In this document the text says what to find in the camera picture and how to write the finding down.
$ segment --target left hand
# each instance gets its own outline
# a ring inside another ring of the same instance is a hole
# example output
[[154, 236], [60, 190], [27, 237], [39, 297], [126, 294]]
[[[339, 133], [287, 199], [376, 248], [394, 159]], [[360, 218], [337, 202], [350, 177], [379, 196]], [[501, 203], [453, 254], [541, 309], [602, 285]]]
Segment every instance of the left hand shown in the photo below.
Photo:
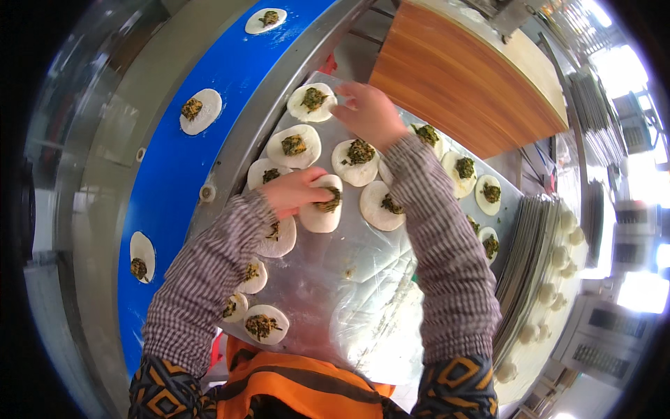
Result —
[[310, 183], [328, 174], [325, 169], [311, 167], [285, 174], [261, 187], [270, 206], [275, 210], [277, 219], [295, 215], [298, 208], [310, 202], [327, 202], [332, 200], [332, 192], [323, 188], [310, 188]]

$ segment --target window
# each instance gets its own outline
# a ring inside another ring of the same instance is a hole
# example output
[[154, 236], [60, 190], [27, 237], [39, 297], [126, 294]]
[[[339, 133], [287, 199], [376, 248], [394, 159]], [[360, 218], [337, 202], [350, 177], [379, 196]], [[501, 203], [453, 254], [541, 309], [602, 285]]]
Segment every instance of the window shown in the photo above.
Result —
[[616, 303], [634, 311], [662, 313], [670, 282], [650, 272], [626, 272]]

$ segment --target wooden board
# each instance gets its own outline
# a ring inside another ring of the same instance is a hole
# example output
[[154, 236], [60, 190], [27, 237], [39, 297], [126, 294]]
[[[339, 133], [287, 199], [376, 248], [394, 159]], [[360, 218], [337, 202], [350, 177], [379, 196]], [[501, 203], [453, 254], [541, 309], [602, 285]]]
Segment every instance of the wooden board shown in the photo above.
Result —
[[[532, 42], [518, 45], [542, 54]], [[524, 57], [519, 48], [514, 51], [517, 61], [536, 57], [535, 52]], [[536, 72], [534, 78], [545, 73], [540, 84], [555, 96], [560, 85], [549, 66], [540, 63], [535, 71], [532, 63], [527, 65]], [[370, 83], [482, 159], [567, 130], [562, 97], [561, 114], [518, 64], [481, 36], [406, 1], [393, 20]]]

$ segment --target round dough disc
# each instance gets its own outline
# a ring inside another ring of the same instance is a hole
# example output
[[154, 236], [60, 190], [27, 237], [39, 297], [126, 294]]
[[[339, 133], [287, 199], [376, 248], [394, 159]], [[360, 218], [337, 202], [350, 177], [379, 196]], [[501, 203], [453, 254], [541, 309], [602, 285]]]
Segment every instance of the round dough disc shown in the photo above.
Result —
[[[270, 235], [271, 233], [271, 227], [267, 226], [264, 234]], [[256, 249], [256, 253], [265, 257], [282, 257], [293, 250], [296, 237], [295, 219], [291, 215], [279, 222], [279, 236], [277, 240], [263, 237], [258, 245], [258, 249]]]
[[247, 297], [245, 297], [244, 294], [236, 292], [235, 294], [233, 294], [228, 298], [230, 298], [235, 303], [235, 309], [232, 311], [232, 314], [230, 316], [228, 317], [221, 316], [221, 318], [226, 323], [235, 323], [242, 320], [242, 317], [245, 316], [247, 310], [249, 309], [249, 301], [247, 300]]
[[251, 278], [249, 281], [242, 280], [242, 283], [237, 286], [235, 292], [256, 294], [265, 288], [265, 284], [267, 284], [267, 270], [265, 269], [265, 264], [255, 256], [251, 258], [249, 263], [258, 267], [258, 276]]
[[475, 169], [471, 177], [461, 179], [456, 170], [456, 162], [464, 158], [461, 153], [447, 152], [442, 158], [442, 167], [447, 175], [454, 181], [454, 198], [465, 198], [472, 192], [474, 185], [477, 184], [477, 170]]
[[[496, 241], [498, 241], [499, 246], [500, 240], [498, 240], [498, 233], [496, 233], [493, 227], [483, 227], [479, 229], [479, 233], [477, 233], [477, 238], [479, 239], [479, 241], [484, 243], [484, 240], [488, 239], [491, 235], [493, 235], [493, 238], [496, 239]], [[486, 258], [489, 266], [496, 260], [496, 257], [498, 257], [498, 252], [494, 252], [492, 258], [490, 259]]]
[[[265, 12], [268, 11], [276, 11], [279, 20], [277, 20], [277, 22], [275, 23], [272, 23], [271, 25], [263, 26], [263, 22], [260, 21], [259, 19], [262, 19], [263, 16], [265, 16]], [[252, 14], [249, 20], [247, 20], [247, 24], [245, 25], [245, 32], [251, 35], [262, 34], [263, 32], [275, 29], [276, 27], [284, 23], [284, 21], [286, 21], [286, 10], [261, 9], [258, 10], [256, 13]]]
[[[292, 135], [300, 135], [307, 149], [296, 156], [287, 156], [284, 154], [281, 142]], [[321, 156], [321, 139], [313, 127], [304, 124], [294, 125], [270, 137], [266, 151], [267, 157], [276, 164], [288, 168], [306, 169]]]
[[360, 213], [368, 223], [381, 231], [393, 231], [405, 222], [405, 214], [393, 214], [381, 206], [389, 187], [381, 180], [375, 180], [360, 194]]
[[342, 164], [343, 160], [349, 160], [346, 154], [349, 151], [349, 146], [354, 141], [353, 139], [349, 139], [336, 145], [333, 154], [330, 156], [330, 163], [333, 165], [335, 173], [345, 182], [353, 186], [365, 186], [377, 177], [379, 152], [375, 149], [375, 156], [367, 163], [355, 164], [353, 166]]
[[202, 109], [193, 118], [193, 121], [189, 121], [181, 114], [179, 116], [179, 125], [182, 126], [182, 131], [188, 135], [198, 135], [209, 127], [218, 118], [223, 104], [221, 95], [211, 88], [204, 88], [197, 92], [193, 95], [193, 99], [202, 102]]
[[500, 199], [498, 199], [497, 202], [490, 203], [484, 197], [484, 185], [487, 183], [489, 186], [498, 186], [500, 188], [498, 179], [490, 174], [481, 175], [474, 188], [474, 198], [484, 214], [495, 215], [500, 210], [500, 201], [503, 199], [503, 191], [502, 189], [500, 190]]
[[[414, 127], [416, 127], [416, 129], [419, 129], [419, 128], [423, 127], [424, 125], [428, 125], [428, 124], [427, 123], [410, 124], [409, 127], [407, 127], [407, 130], [412, 134], [416, 134], [416, 131], [414, 130], [412, 125], [414, 125]], [[435, 132], [438, 133], [439, 140], [438, 140], [437, 143], [435, 143], [435, 146], [433, 147], [433, 151], [435, 152], [435, 156], [438, 158], [438, 160], [442, 160], [442, 156], [444, 156], [444, 152], [449, 149], [449, 146], [447, 145], [447, 141], [444, 138], [444, 135], [441, 132], [439, 132], [437, 129], [435, 129]]]
[[153, 281], [153, 275], [156, 271], [156, 252], [149, 237], [140, 231], [134, 232], [130, 238], [130, 260], [133, 261], [136, 257], [142, 259], [147, 266], [147, 274], [144, 275], [146, 279], [139, 281], [148, 284]]
[[379, 176], [381, 176], [381, 180], [384, 181], [386, 186], [390, 187], [393, 184], [391, 169], [384, 163], [384, 159], [382, 158], [379, 158]]
[[247, 172], [247, 186], [253, 190], [263, 185], [263, 175], [266, 170], [277, 169], [280, 175], [291, 173], [293, 170], [281, 164], [276, 164], [270, 159], [258, 159], [249, 166]]
[[342, 193], [344, 190], [342, 179], [334, 174], [324, 174], [310, 184], [312, 188], [322, 188], [325, 186], [335, 186], [340, 191], [340, 204], [333, 212], [323, 213], [312, 202], [301, 206], [299, 210], [300, 223], [313, 233], [331, 233], [340, 224], [340, 217], [342, 216]]
[[[277, 321], [277, 327], [279, 327], [281, 330], [278, 329], [273, 329], [270, 332], [270, 335], [265, 338], [258, 339], [258, 336], [252, 335], [246, 328], [247, 324], [247, 319], [252, 316], [256, 316], [258, 314], [265, 314], [269, 318], [274, 318]], [[284, 313], [279, 311], [278, 309], [268, 306], [266, 304], [258, 304], [256, 306], [251, 307], [248, 311], [247, 314], [245, 315], [245, 332], [254, 340], [257, 341], [258, 343], [263, 343], [264, 345], [276, 345], [277, 343], [281, 342], [282, 339], [286, 336], [286, 332], [289, 331], [289, 319], [286, 318]]]
[[[310, 112], [310, 110], [302, 104], [302, 101], [305, 99], [305, 92], [310, 87], [314, 87], [328, 95], [326, 100], [321, 104], [321, 107], [312, 112]], [[312, 83], [298, 87], [289, 98], [289, 101], [286, 103], [286, 108], [288, 109], [291, 116], [297, 118], [298, 121], [323, 122], [333, 116], [330, 113], [330, 109], [336, 105], [337, 97], [333, 93], [330, 86], [328, 86], [326, 83]]]

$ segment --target checkered sleeve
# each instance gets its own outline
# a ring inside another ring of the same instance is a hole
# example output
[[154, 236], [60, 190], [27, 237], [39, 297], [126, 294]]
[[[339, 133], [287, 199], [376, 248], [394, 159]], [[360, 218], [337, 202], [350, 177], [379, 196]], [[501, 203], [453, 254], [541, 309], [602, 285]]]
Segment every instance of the checkered sleeve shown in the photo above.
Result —
[[232, 198], [207, 230], [184, 245], [149, 305], [143, 356], [165, 359], [196, 378], [207, 372], [214, 321], [242, 282], [263, 227], [276, 220], [265, 195], [253, 191]]
[[405, 208], [425, 294], [421, 336], [424, 363], [491, 356], [500, 321], [495, 277], [484, 248], [452, 194], [452, 180], [433, 150], [415, 135], [401, 138], [385, 159], [391, 197]]

